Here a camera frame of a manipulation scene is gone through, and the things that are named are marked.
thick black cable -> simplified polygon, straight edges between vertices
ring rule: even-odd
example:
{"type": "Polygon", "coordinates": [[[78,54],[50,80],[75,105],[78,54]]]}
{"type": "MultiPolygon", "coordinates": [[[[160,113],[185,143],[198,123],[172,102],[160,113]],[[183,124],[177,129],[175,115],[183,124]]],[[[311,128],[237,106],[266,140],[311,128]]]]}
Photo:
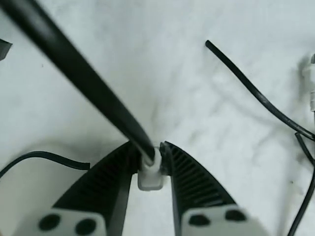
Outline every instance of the thick black cable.
{"type": "Polygon", "coordinates": [[[13,160],[12,162],[10,162],[6,167],[4,167],[1,171],[0,171],[0,178],[7,173],[13,166],[15,166],[16,164],[18,164],[19,162],[25,160],[25,159],[29,159],[29,158],[43,158],[43,159],[47,159],[56,163],[59,163],[61,165],[76,169],[76,170],[82,170],[82,171],[88,171],[90,169],[90,163],[84,163],[84,162],[78,162],[78,161],[73,161],[70,160],[68,158],[59,156],[57,154],[53,154],[51,152],[46,152],[46,151],[31,151],[29,153],[26,153],[18,158],[16,158],[15,160],[13,160]]]}
{"type": "Polygon", "coordinates": [[[252,95],[275,117],[281,120],[283,123],[302,134],[308,139],[315,141],[315,134],[311,133],[307,129],[295,123],[281,111],[279,111],[243,74],[243,72],[226,56],[221,52],[213,43],[209,40],[205,43],[206,47],[211,50],[232,72],[233,74],[242,82],[242,84],[251,92],[252,95]]]}
{"type": "Polygon", "coordinates": [[[85,97],[146,154],[145,161],[152,165],[155,150],[143,128],[37,2],[0,0],[0,6],[85,97]]]}
{"type": "MultiPolygon", "coordinates": [[[[299,144],[300,144],[304,154],[307,156],[307,158],[309,160],[311,160],[311,159],[313,160],[313,157],[311,156],[309,150],[307,149],[303,139],[300,139],[300,140],[298,139],[298,142],[299,142],[299,144]]],[[[287,234],[287,236],[293,236],[295,234],[295,231],[297,230],[297,227],[299,226],[299,224],[300,224],[300,222],[301,222],[301,220],[303,218],[303,215],[304,215],[304,213],[306,211],[306,208],[307,208],[307,206],[310,203],[310,200],[311,200],[312,195],[314,193],[314,189],[315,189],[315,168],[313,170],[313,176],[312,176],[312,180],[311,180],[311,183],[310,183],[310,187],[307,190],[307,193],[305,195],[303,203],[302,203],[299,211],[296,214],[296,217],[295,217],[295,219],[294,219],[294,221],[293,221],[293,223],[291,225],[291,228],[290,228],[289,233],[287,234]]]]}

white marble surface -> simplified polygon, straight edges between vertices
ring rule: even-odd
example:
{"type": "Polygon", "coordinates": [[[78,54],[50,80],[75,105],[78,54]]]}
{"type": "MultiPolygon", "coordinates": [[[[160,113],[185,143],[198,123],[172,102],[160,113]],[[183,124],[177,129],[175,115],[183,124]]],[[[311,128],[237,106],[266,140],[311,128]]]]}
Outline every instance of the white marble surface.
{"type": "MultiPolygon", "coordinates": [[[[315,1],[40,2],[153,140],[195,157],[270,235],[287,233],[312,168],[294,132],[204,42],[210,39],[281,111],[314,131],[300,69],[315,51],[315,1]]],[[[0,38],[13,43],[0,62],[0,166],[49,143],[95,163],[125,141],[2,12],[0,38]]],[[[26,212],[49,207],[81,174],[42,160],[19,164],[0,182],[0,231],[10,236],[26,212]]],[[[124,235],[174,235],[169,181],[156,193],[137,191],[135,181],[124,235]]],[[[313,235],[314,218],[312,200],[296,235],[313,235]]]]}

thin black wire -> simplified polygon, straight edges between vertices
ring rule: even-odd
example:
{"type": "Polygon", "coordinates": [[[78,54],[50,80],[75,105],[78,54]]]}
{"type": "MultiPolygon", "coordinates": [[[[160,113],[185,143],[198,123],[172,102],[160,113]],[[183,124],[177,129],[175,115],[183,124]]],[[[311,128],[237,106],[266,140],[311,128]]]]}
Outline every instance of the thin black wire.
{"type": "MultiPolygon", "coordinates": [[[[299,144],[300,144],[304,154],[306,155],[306,157],[309,160],[313,160],[314,161],[314,159],[313,159],[312,155],[310,154],[309,150],[307,149],[307,147],[306,147],[302,137],[299,136],[298,133],[296,133],[295,136],[296,136],[296,138],[297,138],[297,140],[298,140],[298,142],[299,142],[299,144]]],[[[299,226],[299,224],[300,224],[300,222],[301,222],[301,220],[303,218],[303,215],[304,215],[304,213],[306,211],[306,208],[307,208],[307,206],[310,203],[310,200],[311,200],[312,195],[314,193],[314,189],[315,189],[315,168],[313,170],[313,176],[312,176],[312,180],[311,180],[309,189],[307,190],[307,193],[305,195],[303,203],[302,203],[299,211],[296,214],[296,217],[295,217],[295,219],[294,219],[294,221],[293,221],[293,223],[291,225],[291,228],[290,228],[289,233],[287,234],[287,236],[293,236],[295,234],[295,232],[297,230],[297,227],[299,226]]]]}
{"type": "Polygon", "coordinates": [[[296,137],[297,141],[299,142],[299,145],[300,145],[301,149],[303,150],[303,152],[305,153],[307,159],[315,167],[315,160],[314,160],[314,158],[312,158],[312,155],[310,154],[308,148],[306,147],[306,145],[302,139],[302,136],[299,133],[295,133],[295,137],[296,137]]]}
{"type": "Polygon", "coordinates": [[[80,92],[145,154],[143,158],[151,166],[155,150],[148,135],[38,3],[0,0],[0,7],[80,92]]]}
{"type": "Polygon", "coordinates": [[[9,163],[6,167],[4,167],[0,171],[0,178],[7,173],[13,166],[18,164],[19,162],[33,158],[33,157],[39,157],[43,159],[47,159],[56,163],[59,163],[61,165],[76,169],[76,170],[82,170],[82,171],[88,171],[90,169],[90,163],[84,163],[84,162],[78,162],[78,161],[73,161],[68,158],[59,156],[57,154],[53,154],[51,152],[46,152],[46,151],[31,151],[29,153],[26,153],[15,160],[13,160],[11,163],[9,163]]]}
{"type": "Polygon", "coordinates": [[[295,123],[281,111],[279,111],[243,74],[243,72],[226,56],[221,52],[213,43],[209,40],[206,41],[206,47],[211,50],[232,72],[236,77],[242,82],[242,84],[251,92],[252,95],[275,117],[281,120],[283,123],[302,134],[308,139],[315,141],[315,134],[311,133],[307,129],[295,123]]]}

white cable connector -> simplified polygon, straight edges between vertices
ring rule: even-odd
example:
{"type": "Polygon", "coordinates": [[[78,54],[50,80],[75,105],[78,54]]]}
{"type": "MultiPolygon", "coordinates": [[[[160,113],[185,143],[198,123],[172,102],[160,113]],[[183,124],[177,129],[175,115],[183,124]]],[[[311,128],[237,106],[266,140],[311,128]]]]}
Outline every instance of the white cable connector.
{"type": "Polygon", "coordinates": [[[307,66],[302,70],[302,75],[308,80],[308,87],[311,96],[311,111],[315,112],[315,54],[311,57],[307,66]]]}

